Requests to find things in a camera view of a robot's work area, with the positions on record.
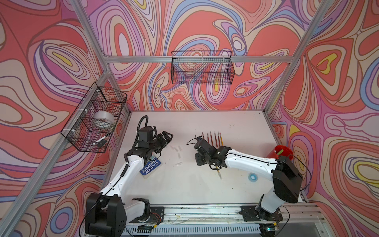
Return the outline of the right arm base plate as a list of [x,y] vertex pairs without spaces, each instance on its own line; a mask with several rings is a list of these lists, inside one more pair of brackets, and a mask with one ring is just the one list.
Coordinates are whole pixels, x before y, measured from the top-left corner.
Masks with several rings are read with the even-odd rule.
[[261,207],[255,205],[243,205],[241,206],[241,211],[239,211],[238,214],[242,215],[245,222],[261,221],[278,223],[283,220],[280,208],[278,208],[274,213],[269,213]]

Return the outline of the yellow carving knife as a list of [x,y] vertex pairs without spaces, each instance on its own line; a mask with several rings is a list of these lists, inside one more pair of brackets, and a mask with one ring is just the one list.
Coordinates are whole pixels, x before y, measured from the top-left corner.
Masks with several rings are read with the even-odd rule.
[[219,138],[220,138],[220,145],[223,146],[224,142],[223,142],[223,137],[222,137],[221,132],[219,132]]

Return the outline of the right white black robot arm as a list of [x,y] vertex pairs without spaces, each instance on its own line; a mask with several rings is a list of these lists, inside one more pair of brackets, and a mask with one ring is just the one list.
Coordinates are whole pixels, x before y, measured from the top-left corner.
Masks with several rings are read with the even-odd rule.
[[287,156],[278,159],[262,158],[241,153],[227,146],[215,148],[202,136],[195,138],[195,160],[198,166],[208,165],[211,170],[234,168],[261,176],[273,187],[260,198],[255,207],[260,220],[271,221],[285,203],[297,203],[303,176]]

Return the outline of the grey duct tape roll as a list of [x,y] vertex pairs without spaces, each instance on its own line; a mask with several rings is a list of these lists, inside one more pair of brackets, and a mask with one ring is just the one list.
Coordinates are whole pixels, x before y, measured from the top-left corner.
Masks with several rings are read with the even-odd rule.
[[92,124],[98,129],[110,129],[115,125],[115,118],[109,112],[98,111],[93,116]]

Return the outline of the red plastic cup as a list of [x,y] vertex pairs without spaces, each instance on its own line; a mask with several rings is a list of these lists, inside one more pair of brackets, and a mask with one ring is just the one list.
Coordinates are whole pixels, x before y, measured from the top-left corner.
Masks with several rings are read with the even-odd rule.
[[269,159],[279,159],[280,156],[289,157],[292,160],[293,151],[283,145],[275,146],[266,156]]

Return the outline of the blue treehouse paperback book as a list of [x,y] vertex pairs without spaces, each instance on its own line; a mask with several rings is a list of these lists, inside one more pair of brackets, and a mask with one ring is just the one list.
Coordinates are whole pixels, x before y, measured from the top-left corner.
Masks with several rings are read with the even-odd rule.
[[157,158],[149,161],[141,170],[143,176],[147,176],[162,165],[161,161]]

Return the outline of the blue tape roll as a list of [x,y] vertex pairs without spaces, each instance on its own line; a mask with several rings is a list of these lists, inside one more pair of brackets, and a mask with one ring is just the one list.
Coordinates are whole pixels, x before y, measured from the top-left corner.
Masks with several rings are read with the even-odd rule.
[[258,176],[256,175],[256,174],[254,174],[254,173],[250,173],[249,175],[248,175],[248,179],[249,179],[249,181],[250,182],[257,182],[257,180],[258,180]]

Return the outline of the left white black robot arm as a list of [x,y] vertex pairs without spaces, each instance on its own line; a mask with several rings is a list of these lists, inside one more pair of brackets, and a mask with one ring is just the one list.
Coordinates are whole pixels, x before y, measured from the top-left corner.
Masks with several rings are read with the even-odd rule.
[[150,201],[146,198],[126,199],[133,180],[150,160],[160,154],[172,141],[173,134],[163,131],[156,138],[136,140],[124,154],[125,163],[109,184],[99,193],[91,194],[86,201],[85,216],[81,226],[88,235],[119,237],[131,221],[150,220]]

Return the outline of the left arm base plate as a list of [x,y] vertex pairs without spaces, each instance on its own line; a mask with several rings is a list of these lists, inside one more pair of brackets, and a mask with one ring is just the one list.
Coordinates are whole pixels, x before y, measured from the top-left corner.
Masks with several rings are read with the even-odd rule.
[[164,221],[164,206],[153,206],[150,207],[149,217],[136,218],[131,221],[131,223],[153,223],[159,224]]

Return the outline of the small object in left basket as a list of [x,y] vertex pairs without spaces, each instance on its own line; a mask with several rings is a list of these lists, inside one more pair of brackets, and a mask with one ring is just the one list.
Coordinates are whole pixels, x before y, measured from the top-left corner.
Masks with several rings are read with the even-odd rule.
[[97,141],[94,141],[92,143],[92,145],[97,146],[98,148],[102,148],[107,143],[106,138],[107,138],[106,136],[103,136],[100,139],[98,139]]

